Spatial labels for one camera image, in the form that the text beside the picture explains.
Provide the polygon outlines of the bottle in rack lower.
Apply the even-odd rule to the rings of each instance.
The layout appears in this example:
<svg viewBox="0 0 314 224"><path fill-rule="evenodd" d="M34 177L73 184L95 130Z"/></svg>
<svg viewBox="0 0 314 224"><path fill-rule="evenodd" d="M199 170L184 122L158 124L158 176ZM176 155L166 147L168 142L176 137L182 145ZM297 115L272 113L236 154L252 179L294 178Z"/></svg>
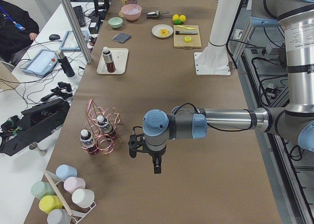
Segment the bottle in rack lower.
<svg viewBox="0 0 314 224"><path fill-rule="evenodd" d="M80 132L80 143L82 149L89 155L96 155L99 152L97 142L93 134L86 129L83 129Z"/></svg>

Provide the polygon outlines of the white round plate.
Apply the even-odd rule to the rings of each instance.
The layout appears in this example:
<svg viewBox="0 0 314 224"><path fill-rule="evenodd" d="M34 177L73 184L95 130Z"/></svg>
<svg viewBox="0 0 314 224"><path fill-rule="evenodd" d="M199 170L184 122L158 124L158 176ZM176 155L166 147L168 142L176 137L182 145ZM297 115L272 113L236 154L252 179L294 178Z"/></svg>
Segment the white round plate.
<svg viewBox="0 0 314 224"><path fill-rule="evenodd" d="M173 28L166 24L155 25L152 34L158 38L167 38L173 34Z"/></svg>

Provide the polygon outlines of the pink bowl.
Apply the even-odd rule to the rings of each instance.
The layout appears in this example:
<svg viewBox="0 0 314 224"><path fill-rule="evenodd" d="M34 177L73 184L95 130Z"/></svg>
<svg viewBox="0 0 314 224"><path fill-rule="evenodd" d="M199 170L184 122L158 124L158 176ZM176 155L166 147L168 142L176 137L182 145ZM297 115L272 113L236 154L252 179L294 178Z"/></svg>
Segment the pink bowl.
<svg viewBox="0 0 314 224"><path fill-rule="evenodd" d="M126 4L121 8L123 16L129 21L137 20L142 12L142 7L138 4Z"/></svg>

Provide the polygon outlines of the teach pendant near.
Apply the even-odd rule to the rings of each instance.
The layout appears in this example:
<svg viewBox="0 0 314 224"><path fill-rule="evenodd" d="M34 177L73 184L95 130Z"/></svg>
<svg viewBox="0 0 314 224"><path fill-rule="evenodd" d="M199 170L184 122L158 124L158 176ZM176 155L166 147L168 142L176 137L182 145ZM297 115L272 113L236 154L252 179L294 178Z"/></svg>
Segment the teach pendant near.
<svg viewBox="0 0 314 224"><path fill-rule="evenodd" d="M43 77L50 73L57 65L57 57L52 50L40 50L37 55L23 69L26 74Z"/></svg>

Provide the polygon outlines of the yellow cup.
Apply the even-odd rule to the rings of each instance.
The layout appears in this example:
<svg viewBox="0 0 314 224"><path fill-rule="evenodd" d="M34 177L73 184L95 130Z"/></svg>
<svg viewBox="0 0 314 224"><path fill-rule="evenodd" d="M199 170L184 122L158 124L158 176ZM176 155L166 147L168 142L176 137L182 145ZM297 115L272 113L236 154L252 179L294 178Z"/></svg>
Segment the yellow cup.
<svg viewBox="0 0 314 224"><path fill-rule="evenodd" d="M54 209L61 209L63 204L58 196L44 196L39 202L39 209L46 214L49 214Z"/></svg>

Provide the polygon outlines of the green cup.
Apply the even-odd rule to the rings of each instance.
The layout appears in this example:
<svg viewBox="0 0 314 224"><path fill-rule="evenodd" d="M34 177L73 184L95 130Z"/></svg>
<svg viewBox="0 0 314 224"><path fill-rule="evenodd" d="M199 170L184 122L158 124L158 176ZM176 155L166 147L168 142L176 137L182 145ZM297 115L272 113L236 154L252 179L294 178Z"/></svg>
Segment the green cup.
<svg viewBox="0 0 314 224"><path fill-rule="evenodd" d="M45 196L54 195L55 192L48 182L38 181L31 187L31 193L39 200Z"/></svg>

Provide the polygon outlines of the green bowl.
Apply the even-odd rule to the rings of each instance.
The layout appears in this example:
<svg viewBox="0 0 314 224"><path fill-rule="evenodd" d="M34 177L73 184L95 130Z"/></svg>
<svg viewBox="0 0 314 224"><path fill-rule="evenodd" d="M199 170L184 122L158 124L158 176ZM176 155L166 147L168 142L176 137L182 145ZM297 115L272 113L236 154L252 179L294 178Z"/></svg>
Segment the green bowl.
<svg viewBox="0 0 314 224"><path fill-rule="evenodd" d="M123 19L120 17L113 17L108 20L111 28L120 28L123 25Z"/></svg>

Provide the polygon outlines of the bottle in rack upper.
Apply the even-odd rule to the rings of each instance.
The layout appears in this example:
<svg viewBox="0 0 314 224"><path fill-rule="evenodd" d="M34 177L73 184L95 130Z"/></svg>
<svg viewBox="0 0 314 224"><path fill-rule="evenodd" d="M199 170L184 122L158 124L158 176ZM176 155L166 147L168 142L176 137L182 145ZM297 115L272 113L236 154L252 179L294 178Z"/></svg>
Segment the bottle in rack upper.
<svg viewBox="0 0 314 224"><path fill-rule="evenodd" d="M103 115L97 116L97 125L100 129L100 131L106 135L107 137L115 138L116 132L111 125L111 123L108 121L107 118L105 118Z"/></svg>

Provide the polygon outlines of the teach pendant far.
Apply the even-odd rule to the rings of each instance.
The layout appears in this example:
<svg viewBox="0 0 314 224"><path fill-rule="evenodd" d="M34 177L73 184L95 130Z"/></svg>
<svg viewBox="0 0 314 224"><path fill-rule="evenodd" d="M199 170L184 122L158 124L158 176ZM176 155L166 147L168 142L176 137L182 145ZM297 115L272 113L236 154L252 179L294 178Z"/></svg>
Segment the teach pendant far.
<svg viewBox="0 0 314 224"><path fill-rule="evenodd" d="M64 51L64 52L79 52L80 51L80 47L77 43L77 40L73 31L66 31L59 48L61 51Z"/></svg>

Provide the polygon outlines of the yellow lemon front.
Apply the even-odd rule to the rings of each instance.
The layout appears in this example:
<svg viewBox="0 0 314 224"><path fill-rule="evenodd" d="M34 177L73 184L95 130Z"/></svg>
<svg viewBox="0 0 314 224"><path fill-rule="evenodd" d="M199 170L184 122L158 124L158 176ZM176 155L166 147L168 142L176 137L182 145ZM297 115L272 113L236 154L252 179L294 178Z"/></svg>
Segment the yellow lemon front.
<svg viewBox="0 0 314 224"><path fill-rule="evenodd" d="M173 22L175 22L175 21L177 21L177 20L179 20L180 19L180 16L178 15L178 14L174 14L173 16L172 16L172 21Z"/></svg>

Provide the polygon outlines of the black power adapter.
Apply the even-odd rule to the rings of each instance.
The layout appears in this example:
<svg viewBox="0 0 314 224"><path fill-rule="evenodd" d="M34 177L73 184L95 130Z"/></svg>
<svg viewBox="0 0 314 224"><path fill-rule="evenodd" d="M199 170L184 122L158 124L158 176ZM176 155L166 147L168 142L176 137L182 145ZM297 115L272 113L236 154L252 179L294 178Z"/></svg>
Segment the black power adapter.
<svg viewBox="0 0 314 224"><path fill-rule="evenodd" d="M88 27L90 34L98 34L100 26L101 26L100 17L97 16L97 17L92 18Z"/></svg>

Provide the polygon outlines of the grey folded cloth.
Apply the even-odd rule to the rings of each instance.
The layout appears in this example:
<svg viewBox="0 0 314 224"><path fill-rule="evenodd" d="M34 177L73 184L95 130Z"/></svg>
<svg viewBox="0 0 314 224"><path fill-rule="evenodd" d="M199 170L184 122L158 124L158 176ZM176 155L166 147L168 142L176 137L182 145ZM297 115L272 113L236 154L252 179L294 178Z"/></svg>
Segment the grey folded cloth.
<svg viewBox="0 0 314 224"><path fill-rule="evenodd" d="M113 40L116 41L116 42L119 42L119 43L125 43L126 41L128 41L129 39L131 38L131 35L129 34L125 34L123 32L115 35L113 37Z"/></svg>

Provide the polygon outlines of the yellow lemon rear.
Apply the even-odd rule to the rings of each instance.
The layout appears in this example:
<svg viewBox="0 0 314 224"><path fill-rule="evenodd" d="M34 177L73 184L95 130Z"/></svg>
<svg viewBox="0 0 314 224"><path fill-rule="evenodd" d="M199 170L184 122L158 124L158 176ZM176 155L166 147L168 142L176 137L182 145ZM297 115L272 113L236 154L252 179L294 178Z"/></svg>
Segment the yellow lemon rear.
<svg viewBox="0 0 314 224"><path fill-rule="evenodd" d="M184 23L186 21L186 16L185 15L180 15L179 20Z"/></svg>

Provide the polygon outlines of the blue cup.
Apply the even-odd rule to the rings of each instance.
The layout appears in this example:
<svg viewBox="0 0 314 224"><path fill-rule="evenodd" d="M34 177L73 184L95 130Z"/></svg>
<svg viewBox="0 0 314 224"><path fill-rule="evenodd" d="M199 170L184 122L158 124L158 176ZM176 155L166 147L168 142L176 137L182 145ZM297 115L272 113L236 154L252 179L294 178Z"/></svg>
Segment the blue cup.
<svg viewBox="0 0 314 224"><path fill-rule="evenodd" d="M77 177L78 172L74 167L62 164L56 169L55 174L61 181L65 181L69 177Z"/></svg>

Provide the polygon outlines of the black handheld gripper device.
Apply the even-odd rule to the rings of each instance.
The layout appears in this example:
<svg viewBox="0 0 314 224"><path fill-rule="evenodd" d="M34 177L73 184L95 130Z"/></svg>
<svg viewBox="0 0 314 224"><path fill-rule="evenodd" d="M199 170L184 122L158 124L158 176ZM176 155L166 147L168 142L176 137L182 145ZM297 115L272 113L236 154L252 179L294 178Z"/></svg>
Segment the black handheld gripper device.
<svg viewBox="0 0 314 224"><path fill-rule="evenodd" d="M69 83L58 82L58 86L51 89L51 93L42 97L41 102L46 102L53 96L61 97L63 100L73 96L72 87Z"/></svg>

